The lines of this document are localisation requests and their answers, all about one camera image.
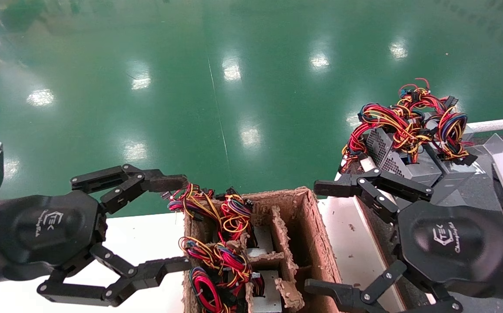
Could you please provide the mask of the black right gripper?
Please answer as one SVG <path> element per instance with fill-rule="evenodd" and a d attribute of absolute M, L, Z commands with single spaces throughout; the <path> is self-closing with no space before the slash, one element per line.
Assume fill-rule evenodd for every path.
<path fill-rule="evenodd" d="M 407 313 L 461 313 L 462 304 L 448 291 L 503 299 L 501 212 L 471 206 L 436 206 L 428 203 L 434 193 L 430 186 L 379 168 L 361 174 L 345 173 L 336 181 L 316 180 L 313 191 L 318 196 L 357 197 L 383 222 L 397 222 L 399 258 L 404 263 L 393 262 L 365 290 L 305 280 L 307 293 L 331 297 L 340 312 L 385 313 L 378 299 L 408 272 L 405 263 L 410 265 L 412 281 L 422 289 L 430 286 L 436 301 Z M 393 196 L 415 203 L 399 212 Z"/>

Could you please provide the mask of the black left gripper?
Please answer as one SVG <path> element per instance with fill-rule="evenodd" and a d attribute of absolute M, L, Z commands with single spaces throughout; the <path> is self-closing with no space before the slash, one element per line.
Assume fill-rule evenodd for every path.
<path fill-rule="evenodd" d="M 190 270 L 186 257 L 134 266 L 98 244 L 107 229 L 102 213 L 114 214 L 146 192 L 182 190 L 188 185 L 186 176 L 124 164 L 73 177 L 70 184 L 73 192 L 65 195 L 34 195 L 0 203 L 0 253 L 7 262 L 63 266 L 39 285 L 39 295 L 53 303 L 118 307 L 139 290 L 159 287 L 167 274 Z M 108 192 L 100 204 L 89 196 L 103 190 Z M 64 266 L 77 257 L 82 257 L 77 265 Z M 81 261 L 98 261 L 119 278 L 107 287 L 65 283 L 65 278 L 81 269 Z"/>

